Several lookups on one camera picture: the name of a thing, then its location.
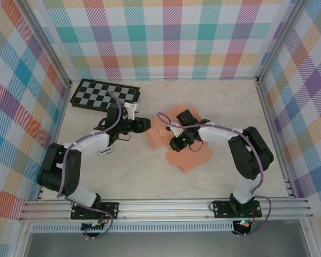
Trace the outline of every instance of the black and white checkerboard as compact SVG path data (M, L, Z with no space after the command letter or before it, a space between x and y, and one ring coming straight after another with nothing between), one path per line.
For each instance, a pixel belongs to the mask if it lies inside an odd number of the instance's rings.
M140 95L138 87L82 79L70 102L75 107L107 111L109 105L116 102L108 92L128 103L137 102Z

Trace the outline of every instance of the colorful plaid panel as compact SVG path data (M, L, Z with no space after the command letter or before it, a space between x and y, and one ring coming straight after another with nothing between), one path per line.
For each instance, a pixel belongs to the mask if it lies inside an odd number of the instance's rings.
M297 0L290 0L290 3L287 7L287 10L285 11L279 25L278 28L276 29L276 32L274 33L269 46L266 49L266 52L262 58L261 64L258 67L258 70L256 72L256 77L259 76L262 68L264 67L264 64L266 62L266 60L268 59L269 54L271 53L273 47L276 45L277 41L278 41L278 36L280 35L280 33L282 32L285 22L288 20L288 18L290 17L291 11L293 10L295 3L297 2Z
M13 237L63 106L65 85L13 0L0 1L0 257Z
M311 0L264 84L299 196L321 236L321 0Z
M81 79L253 77L283 2L45 0L45 24L29 1L52 42L55 27Z

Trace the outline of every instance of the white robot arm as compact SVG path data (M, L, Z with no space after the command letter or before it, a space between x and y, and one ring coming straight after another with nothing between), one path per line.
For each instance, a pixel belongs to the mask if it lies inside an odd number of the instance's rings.
M255 154L248 149L248 145L240 134L251 142L259 156L263 170L267 170L273 162L273 155L259 132L254 127L248 127L244 130L233 129L231 131L217 128L209 120L204 119L199 122L189 110L177 115L177 119L181 126L191 127L185 129L181 129L178 126L167 127L175 135L170 141L170 146L173 150L179 152L187 145L193 144L195 140L229 146L235 166L241 175L238 185L230 196L230 205L236 215L242 215L247 212L254 200L253 191L259 184L261 174Z
M142 133L151 127L151 121L146 118L135 117L137 104L124 103L125 115L121 115L119 122L111 130L103 133L106 128L112 126L119 117L117 104L111 104L108 108L107 118L102 119L98 126L91 132L91 136L84 137L79 142L71 142L65 145L53 143L45 154L37 182L41 186L52 191L59 191L62 180L63 158L68 147L66 158L66 170L62 195L70 200L86 207L100 208L101 197L79 183L81 159L97 153L112 145L119 139L120 134Z

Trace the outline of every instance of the beige floor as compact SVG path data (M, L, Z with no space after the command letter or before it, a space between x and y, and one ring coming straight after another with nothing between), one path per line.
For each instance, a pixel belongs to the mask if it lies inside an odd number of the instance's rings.
M231 128L256 127L274 153L268 127L252 80L123 81L140 87L140 117L154 117L178 104L197 107L202 118ZM92 131L105 113L72 107L69 103L59 143L74 141ZM230 150L210 144L213 157L189 173L167 163L165 146L151 150L142 134L117 141L113 153L82 160L80 181L103 199L178 199L229 197L239 179ZM257 190L266 196L287 196L277 159ZM43 199L55 199L45 191Z

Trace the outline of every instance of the orange puzzle piece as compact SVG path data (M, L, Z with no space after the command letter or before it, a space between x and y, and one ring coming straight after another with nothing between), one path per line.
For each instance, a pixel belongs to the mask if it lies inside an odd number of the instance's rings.
M170 117L172 122L179 123L176 116L187 109L188 108L186 104L181 104L172 110L165 112L165 114ZM189 111L197 120L202 119L196 108L191 108ZM194 151L201 147L201 149L197 152L190 150L189 147L186 147L179 153L173 151L169 143L174 137L174 134L171 131L166 130L166 124L159 120L157 116L151 119L151 124L152 127L144 134L146 135L152 149L155 149L163 144L167 146L169 151L166 153L166 159L169 164L178 166L184 172L189 172L212 157L213 151L211 149L207 149L208 144L206 142L203 142L202 147L202 142L194 142L191 145L191 148Z

